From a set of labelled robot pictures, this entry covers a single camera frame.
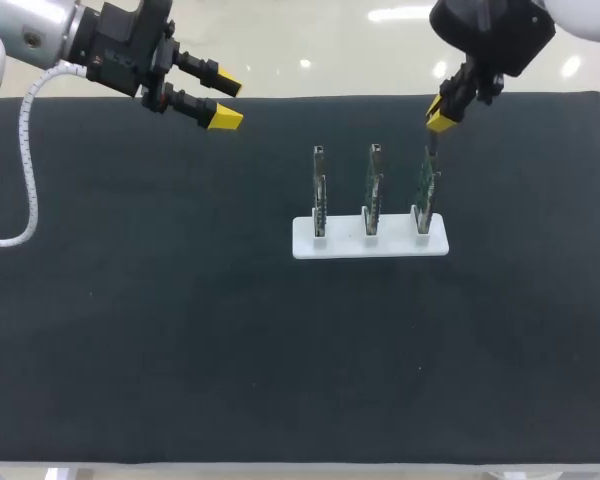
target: white floor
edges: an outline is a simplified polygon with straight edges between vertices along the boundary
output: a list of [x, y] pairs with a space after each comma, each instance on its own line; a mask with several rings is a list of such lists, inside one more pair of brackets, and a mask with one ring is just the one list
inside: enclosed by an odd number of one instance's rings
[[[102, 0], [83, 0], [100, 9]], [[139, 0], [112, 0], [135, 10]], [[174, 0], [176, 38], [193, 55], [213, 58], [244, 83], [245, 97], [432, 94], [455, 73], [462, 54], [432, 31], [434, 0]], [[410, 19], [388, 19], [399, 13]], [[19, 97], [39, 71], [8, 65], [2, 95]], [[214, 96], [180, 72], [172, 82]], [[600, 45], [560, 31], [508, 91], [600, 90]], [[115, 92], [58, 79], [47, 96]]]

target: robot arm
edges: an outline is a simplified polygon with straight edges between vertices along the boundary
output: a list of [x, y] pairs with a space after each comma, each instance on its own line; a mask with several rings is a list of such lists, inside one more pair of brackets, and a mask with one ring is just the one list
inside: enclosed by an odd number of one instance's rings
[[[164, 113], [171, 106], [203, 128], [235, 130], [242, 115], [215, 101], [176, 92], [165, 81], [176, 65], [202, 85], [237, 96], [241, 85], [217, 62], [180, 51], [175, 22], [169, 21], [172, 0], [141, 0], [135, 12], [105, 3], [101, 12], [80, 0], [0, 0], [0, 56], [42, 69], [61, 60], [87, 68], [87, 78], [135, 97]], [[0, 79], [4, 60], [0, 60]]]
[[443, 40], [467, 54], [427, 112], [434, 134], [461, 122], [475, 98], [490, 105], [504, 75], [522, 74], [554, 37], [555, 24], [600, 42], [600, 0], [438, 0], [430, 21]]

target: black table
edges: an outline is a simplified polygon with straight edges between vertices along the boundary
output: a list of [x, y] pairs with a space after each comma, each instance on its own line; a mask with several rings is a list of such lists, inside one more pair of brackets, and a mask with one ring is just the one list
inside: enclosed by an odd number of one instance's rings
[[[441, 145], [444, 258], [301, 262], [312, 148], [408, 211], [430, 97], [33, 112], [39, 230], [0, 250], [0, 461], [600, 463], [600, 96], [504, 95]], [[0, 236], [27, 219], [17, 100]]]

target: white cable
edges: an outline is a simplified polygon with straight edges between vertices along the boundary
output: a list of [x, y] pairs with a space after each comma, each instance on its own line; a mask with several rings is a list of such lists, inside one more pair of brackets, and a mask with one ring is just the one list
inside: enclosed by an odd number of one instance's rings
[[22, 170], [24, 172], [24, 182], [27, 187], [27, 196], [29, 197], [29, 223], [27, 228], [15, 238], [0, 240], [1, 248], [16, 247], [29, 240], [38, 227], [38, 194], [36, 191], [36, 180], [33, 176], [33, 164], [31, 163], [31, 150], [29, 148], [29, 117], [33, 107], [33, 100], [36, 98], [40, 89], [52, 78], [61, 75], [74, 75], [86, 78], [87, 69], [80, 65], [64, 63], [44, 72], [42, 76], [35, 81], [29, 93], [22, 100], [20, 107], [19, 136], [20, 136], [20, 156], [22, 158]]

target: white holder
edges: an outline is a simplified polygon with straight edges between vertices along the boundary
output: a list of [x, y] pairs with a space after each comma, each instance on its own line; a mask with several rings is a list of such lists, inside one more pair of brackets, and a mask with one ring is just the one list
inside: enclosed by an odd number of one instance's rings
[[324, 237], [316, 237], [313, 217], [293, 221], [293, 256], [298, 260], [329, 258], [435, 257], [449, 253], [444, 221], [431, 218], [429, 233], [418, 233], [415, 207], [411, 214], [382, 215], [378, 234], [367, 235], [365, 207], [360, 215], [327, 218]]

